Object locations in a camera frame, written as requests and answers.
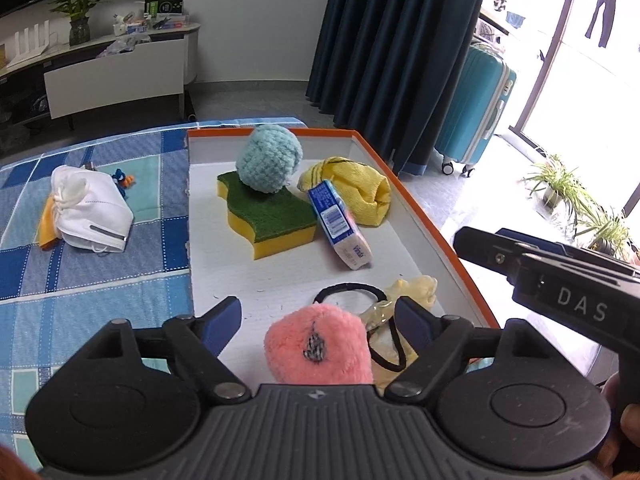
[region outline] suitcase handle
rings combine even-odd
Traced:
[[[491,121],[491,123],[485,128],[484,134],[482,134],[482,138],[484,140],[487,140],[489,137],[491,137],[491,134],[494,132],[495,127],[498,125],[498,121],[500,120],[500,117],[502,116],[502,111],[504,110],[504,104],[505,103],[502,99],[500,99],[496,103],[494,120]]]

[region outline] blue container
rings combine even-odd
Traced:
[[[453,173],[453,162],[470,176],[484,152],[516,81],[499,53],[486,44],[469,48],[460,81],[436,142],[443,156],[442,172]]]

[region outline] human hand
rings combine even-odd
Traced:
[[[602,389],[602,394],[612,408],[616,407],[619,386],[620,377],[615,373]],[[638,404],[630,404],[625,408],[620,419],[620,429],[615,428],[610,432],[596,457],[596,466],[609,477],[612,476],[612,464],[618,456],[620,443],[625,437],[640,448],[640,405]],[[640,473],[621,473],[616,475],[614,480],[640,480]]]

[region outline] dark blue curtain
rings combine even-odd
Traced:
[[[394,172],[424,171],[482,0],[328,0],[306,96]]]

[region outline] blue checkered fabric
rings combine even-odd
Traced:
[[[0,169],[0,445],[39,467],[24,430],[27,404],[110,319],[125,317],[142,328],[193,311],[187,128],[263,123],[304,127],[294,118],[182,124],[79,144]],[[43,251],[36,232],[51,172],[86,162],[135,177],[126,192],[134,214],[126,250],[98,255],[61,241]],[[162,363],[146,364],[162,369]]]

